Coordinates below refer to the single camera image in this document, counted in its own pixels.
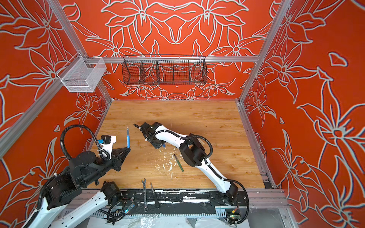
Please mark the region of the green pen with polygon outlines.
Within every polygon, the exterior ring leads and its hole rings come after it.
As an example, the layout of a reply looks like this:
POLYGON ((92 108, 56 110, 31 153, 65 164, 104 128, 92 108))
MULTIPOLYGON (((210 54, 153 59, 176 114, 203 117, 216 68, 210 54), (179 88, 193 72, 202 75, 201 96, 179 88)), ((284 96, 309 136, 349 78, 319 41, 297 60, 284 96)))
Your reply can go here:
POLYGON ((175 157, 175 159, 176 159, 176 162, 177 162, 177 164, 178 164, 178 166, 179 166, 180 170, 181 170, 182 172, 184 172, 184 169, 183 169, 183 167, 182 167, 182 165, 181 165, 181 163, 180 163, 180 161, 179 161, 178 157, 177 157, 175 154, 174 154, 174 157, 175 157))

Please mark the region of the black screwdriver tool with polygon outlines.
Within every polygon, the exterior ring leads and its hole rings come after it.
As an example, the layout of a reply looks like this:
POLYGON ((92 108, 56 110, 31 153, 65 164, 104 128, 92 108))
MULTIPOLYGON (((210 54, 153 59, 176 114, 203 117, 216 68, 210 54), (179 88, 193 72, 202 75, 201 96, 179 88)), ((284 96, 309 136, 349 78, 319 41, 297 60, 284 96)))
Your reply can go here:
POLYGON ((152 195, 153 195, 154 202, 155 202, 155 207, 157 209, 159 209, 160 208, 160 203, 158 201, 158 197, 157 197, 156 191, 155 191, 152 183, 150 183, 150 186, 151 186, 151 191, 152 191, 152 195))

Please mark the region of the silver wrench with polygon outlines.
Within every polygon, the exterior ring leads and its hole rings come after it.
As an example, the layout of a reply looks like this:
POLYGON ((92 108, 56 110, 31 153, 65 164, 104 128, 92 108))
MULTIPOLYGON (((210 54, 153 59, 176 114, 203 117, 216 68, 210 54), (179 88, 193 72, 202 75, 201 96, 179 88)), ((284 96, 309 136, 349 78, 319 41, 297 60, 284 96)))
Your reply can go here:
POLYGON ((146 178, 141 180, 143 185, 144 212, 148 212, 147 194, 146 194, 146 178))

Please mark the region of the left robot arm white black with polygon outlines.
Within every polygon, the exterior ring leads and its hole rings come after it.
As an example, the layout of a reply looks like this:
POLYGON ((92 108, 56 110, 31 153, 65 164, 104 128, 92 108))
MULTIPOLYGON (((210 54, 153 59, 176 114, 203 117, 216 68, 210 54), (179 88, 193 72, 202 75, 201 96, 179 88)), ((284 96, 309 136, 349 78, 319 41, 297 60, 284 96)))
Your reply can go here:
POLYGON ((105 181, 101 189, 70 214, 56 217, 91 183, 110 170, 120 171, 131 149, 114 149, 115 136, 103 135, 98 140, 93 131, 85 125, 74 124, 66 127, 60 136, 60 146, 68 160, 68 166, 59 174, 52 175, 41 187, 37 207, 23 224, 25 228, 74 228, 95 212, 106 216, 106 221, 115 224, 125 216, 126 199, 115 182, 105 181), (99 154, 85 151, 72 157, 65 145, 66 133, 72 128, 87 130, 96 143, 99 154))

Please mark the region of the white mesh basket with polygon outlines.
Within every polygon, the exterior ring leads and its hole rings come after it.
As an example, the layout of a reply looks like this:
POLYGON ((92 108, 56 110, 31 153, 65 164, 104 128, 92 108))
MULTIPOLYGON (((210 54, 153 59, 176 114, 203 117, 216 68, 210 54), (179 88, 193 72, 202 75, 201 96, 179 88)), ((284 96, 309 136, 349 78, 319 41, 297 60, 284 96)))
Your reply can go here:
POLYGON ((57 77, 70 93, 92 93, 105 72, 102 58, 78 57, 67 63, 57 77))

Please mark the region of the blue pen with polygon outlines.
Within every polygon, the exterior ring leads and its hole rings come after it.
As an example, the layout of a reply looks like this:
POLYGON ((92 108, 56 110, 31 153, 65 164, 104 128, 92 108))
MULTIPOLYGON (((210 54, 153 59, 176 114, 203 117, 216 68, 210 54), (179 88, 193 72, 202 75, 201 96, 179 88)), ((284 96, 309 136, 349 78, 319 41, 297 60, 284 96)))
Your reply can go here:
POLYGON ((126 145, 127 145, 127 148, 130 148, 130 135, 129 135, 129 127, 127 126, 127 129, 126 129, 126 145))

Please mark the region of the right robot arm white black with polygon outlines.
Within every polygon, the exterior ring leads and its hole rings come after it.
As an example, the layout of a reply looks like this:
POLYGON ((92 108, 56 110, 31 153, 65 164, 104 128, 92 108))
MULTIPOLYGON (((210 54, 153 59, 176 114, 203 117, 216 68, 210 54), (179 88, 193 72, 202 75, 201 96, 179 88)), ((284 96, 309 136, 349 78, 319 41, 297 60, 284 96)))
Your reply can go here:
POLYGON ((243 223, 249 215, 250 201, 247 190, 237 180, 226 178, 210 161, 213 154, 212 144, 201 135, 182 135, 166 128, 161 123, 152 125, 134 124, 144 139, 159 149, 166 143, 178 148, 183 160, 191 167, 199 169, 215 185, 221 194, 223 203, 235 206, 236 210, 225 221, 230 225, 243 223))

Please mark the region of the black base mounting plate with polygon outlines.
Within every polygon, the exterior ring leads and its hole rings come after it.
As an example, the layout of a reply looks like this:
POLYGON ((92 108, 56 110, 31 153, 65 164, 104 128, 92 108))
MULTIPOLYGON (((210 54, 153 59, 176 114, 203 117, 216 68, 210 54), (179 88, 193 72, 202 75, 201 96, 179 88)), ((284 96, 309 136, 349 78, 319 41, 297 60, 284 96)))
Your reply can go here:
POLYGON ((225 218, 232 215, 235 206, 223 203, 221 194, 215 190, 157 189, 155 190, 160 208, 155 207, 151 189, 146 190, 148 212, 144 212, 142 189, 123 189, 123 203, 117 204, 111 211, 124 208, 126 218, 150 215, 187 216, 189 218, 225 218))

